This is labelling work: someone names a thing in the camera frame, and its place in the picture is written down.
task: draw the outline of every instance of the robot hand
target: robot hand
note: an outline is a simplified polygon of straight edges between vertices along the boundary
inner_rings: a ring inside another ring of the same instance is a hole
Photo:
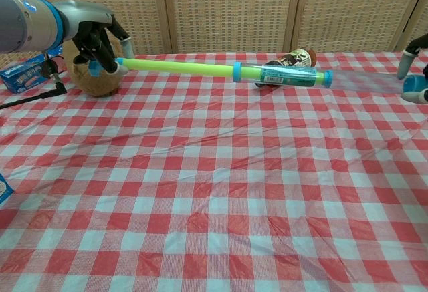
[[[72,39],[80,54],[74,63],[97,60],[110,74],[124,74],[105,29],[134,58],[129,35],[104,5],[85,1],[0,0],[0,53],[53,49]]]
[[[428,34],[411,41],[403,52],[397,71],[400,80],[407,76],[413,60],[423,48],[428,48]],[[428,104],[428,65],[423,70],[423,75],[406,77],[401,97],[409,102]]]

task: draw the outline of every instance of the blue end cap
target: blue end cap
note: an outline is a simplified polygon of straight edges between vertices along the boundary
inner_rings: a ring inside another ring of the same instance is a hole
[[[100,75],[100,72],[103,69],[104,68],[96,60],[91,60],[89,62],[89,69],[88,69],[88,71],[89,71],[89,74],[91,74],[91,76],[98,77]]]
[[[53,48],[56,48],[57,46],[59,46],[60,43],[62,42],[62,35],[64,33],[64,29],[62,26],[61,17],[60,17],[60,14],[58,13],[58,10],[56,10],[54,5],[52,5],[49,1],[47,1],[47,0],[40,0],[40,1],[42,1],[45,5],[47,5],[47,8],[49,8],[49,10],[52,12],[53,16],[55,17],[56,38],[55,38],[55,42],[52,44],[52,46],[49,47],[49,49],[53,49]]]
[[[420,92],[428,88],[428,82],[424,75],[408,75],[403,83],[403,93]]]
[[[241,81],[241,66],[242,66],[242,63],[238,61],[233,65],[232,78],[235,83]]]
[[[324,81],[322,83],[322,85],[324,85],[324,87],[326,88],[330,88],[330,86],[332,85],[333,82],[333,71],[332,70],[326,70],[324,72]]]

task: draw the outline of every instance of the green foam tube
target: green foam tube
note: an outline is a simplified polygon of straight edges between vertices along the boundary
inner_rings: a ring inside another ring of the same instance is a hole
[[[251,65],[240,62],[230,66],[145,59],[117,58],[116,60],[120,65],[131,70],[225,76],[232,77],[234,82],[261,82],[265,84],[327,88],[332,83],[332,71],[322,72],[314,68]]]

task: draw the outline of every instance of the red and white checkered tablecloth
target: red and white checkered tablecloth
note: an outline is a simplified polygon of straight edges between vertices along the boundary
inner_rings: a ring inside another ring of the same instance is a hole
[[[428,106],[223,77],[134,72],[102,99],[65,82],[64,96],[0,111],[15,189],[0,206],[1,291],[428,290]],[[17,96],[2,86],[0,99]]]

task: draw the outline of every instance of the blue box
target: blue box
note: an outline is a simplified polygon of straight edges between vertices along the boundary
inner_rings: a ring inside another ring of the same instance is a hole
[[[6,183],[5,178],[0,174],[0,204],[13,193],[13,189]]]
[[[58,67],[58,73],[66,70],[64,59],[60,56],[61,52],[62,46],[58,46],[49,50],[47,53],[49,57],[55,61]],[[3,80],[8,90],[14,94],[19,94],[48,79],[44,73],[46,65],[44,55],[38,55],[22,63],[1,70],[0,78]]]

